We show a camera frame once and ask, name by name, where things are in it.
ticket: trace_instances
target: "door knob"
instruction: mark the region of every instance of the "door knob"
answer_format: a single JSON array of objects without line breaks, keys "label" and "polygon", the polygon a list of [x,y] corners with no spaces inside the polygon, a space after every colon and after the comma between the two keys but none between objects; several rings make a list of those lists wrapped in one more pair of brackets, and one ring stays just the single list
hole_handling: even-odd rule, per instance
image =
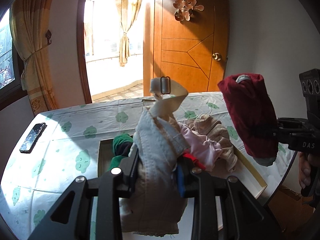
[{"label": "door knob", "polygon": [[216,52],[212,54],[212,57],[215,61],[220,61],[221,60],[221,54]]}]

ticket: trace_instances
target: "black phone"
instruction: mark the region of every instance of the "black phone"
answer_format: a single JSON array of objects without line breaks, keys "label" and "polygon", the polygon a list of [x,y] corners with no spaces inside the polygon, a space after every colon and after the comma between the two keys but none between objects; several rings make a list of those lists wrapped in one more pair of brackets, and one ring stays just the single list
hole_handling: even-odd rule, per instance
[{"label": "black phone", "polygon": [[36,145],[38,138],[41,136],[43,130],[46,127],[47,126],[44,122],[35,124],[35,126],[31,129],[30,133],[27,135],[23,144],[21,145],[20,152],[31,153],[33,147]]}]

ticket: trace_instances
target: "hand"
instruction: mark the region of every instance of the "hand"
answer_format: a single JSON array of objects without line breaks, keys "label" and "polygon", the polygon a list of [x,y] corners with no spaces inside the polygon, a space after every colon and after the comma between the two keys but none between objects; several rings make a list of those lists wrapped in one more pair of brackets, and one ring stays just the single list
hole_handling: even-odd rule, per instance
[{"label": "hand", "polygon": [[320,157],[312,154],[308,155],[308,160],[302,152],[298,152],[299,155],[299,184],[301,188],[309,186],[311,183],[310,172],[311,166],[320,167]]}]

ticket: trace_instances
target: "tablecloth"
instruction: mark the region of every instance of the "tablecloth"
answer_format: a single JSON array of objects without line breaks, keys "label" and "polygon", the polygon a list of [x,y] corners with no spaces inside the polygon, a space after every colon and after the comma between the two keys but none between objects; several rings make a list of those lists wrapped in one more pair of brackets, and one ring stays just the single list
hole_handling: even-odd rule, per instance
[{"label": "tablecloth", "polygon": [[[133,134],[142,111],[141,98],[74,106],[38,114],[21,136],[5,168],[0,187],[0,213],[20,240],[35,226],[79,175],[97,177],[101,140]],[[174,113],[177,121],[211,114],[227,127],[231,142],[249,159],[268,184],[259,201],[264,204],[286,173],[294,152],[279,144],[275,163],[258,165],[247,155],[220,92],[190,93]],[[19,151],[36,123],[47,127],[30,154]]]}]

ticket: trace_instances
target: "pink garment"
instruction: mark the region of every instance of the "pink garment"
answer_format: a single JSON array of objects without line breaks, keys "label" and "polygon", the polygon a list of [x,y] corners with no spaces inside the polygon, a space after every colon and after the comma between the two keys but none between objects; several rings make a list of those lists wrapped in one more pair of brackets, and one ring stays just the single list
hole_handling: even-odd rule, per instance
[{"label": "pink garment", "polygon": [[185,124],[178,124],[183,137],[190,145],[190,153],[205,166],[206,171],[212,171],[215,161],[222,153],[221,145],[210,140],[206,135],[191,131]]}]

